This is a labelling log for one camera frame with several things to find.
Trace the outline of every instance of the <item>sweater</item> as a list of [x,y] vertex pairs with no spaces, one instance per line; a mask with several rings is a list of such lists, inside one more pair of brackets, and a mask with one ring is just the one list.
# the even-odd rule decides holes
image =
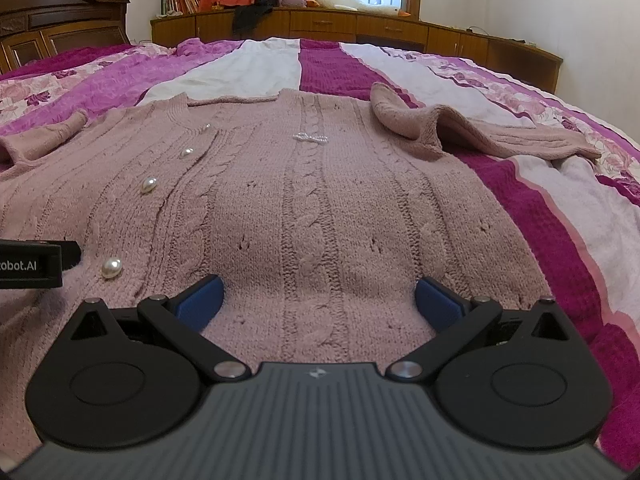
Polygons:
[[[551,142],[544,132],[505,140],[449,108],[409,110],[376,85],[371,103],[293,90],[197,103],[181,94],[3,137],[0,159],[13,166],[0,173],[0,237],[76,240],[82,260],[62,288],[2,292],[0,447],[21,458],[37,445],[24,390],[84,298],[132,307],[218,274],[225,302],[203,335],[254,370],[384,370],[434,335],[414,305],[423,275],[528,308],[549,294],[545,277],[510,216],[442,143],[598,155],[573,132],[547,132]],[[148,177],[157,186],[142,193]],[[107,280],[111,257],[123,269]]]

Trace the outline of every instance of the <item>silver bolt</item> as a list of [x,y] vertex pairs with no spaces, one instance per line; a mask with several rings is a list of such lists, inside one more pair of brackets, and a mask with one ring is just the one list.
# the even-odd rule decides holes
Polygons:
[[214,366],[213,371],[220,377],[235,379],[246,371],[246,366],[238,361],[222,361]]
[[422,367],[413,361],[398,361],[391,365],[391,373],[402,379],[413,379],[422,373]]

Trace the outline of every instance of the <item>wooden headboard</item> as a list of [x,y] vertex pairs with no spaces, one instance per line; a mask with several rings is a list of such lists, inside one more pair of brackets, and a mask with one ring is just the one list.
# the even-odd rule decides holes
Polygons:
[[0,0],[0,73],[82,46],[129,43],[129,0]]

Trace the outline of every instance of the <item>gray ribbed panel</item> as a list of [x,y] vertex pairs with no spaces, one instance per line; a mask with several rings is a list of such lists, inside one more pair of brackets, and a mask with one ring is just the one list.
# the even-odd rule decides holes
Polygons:
[[590,446],[548,455],[480,444],[419,386],[373,365],[265,364],[213,388],[198,413],[152,443],[88,453],[43,446],[17,480],[622,480]]

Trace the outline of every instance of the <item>white goose plush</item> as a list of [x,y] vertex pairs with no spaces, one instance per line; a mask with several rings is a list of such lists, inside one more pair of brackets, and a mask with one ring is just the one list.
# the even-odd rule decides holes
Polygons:
[[371,5],[361,0],[315,0],[321,7],[337,10],[359,10],[370,14],[382,14],[383,16],[410,16],[400,7],[392,5]]

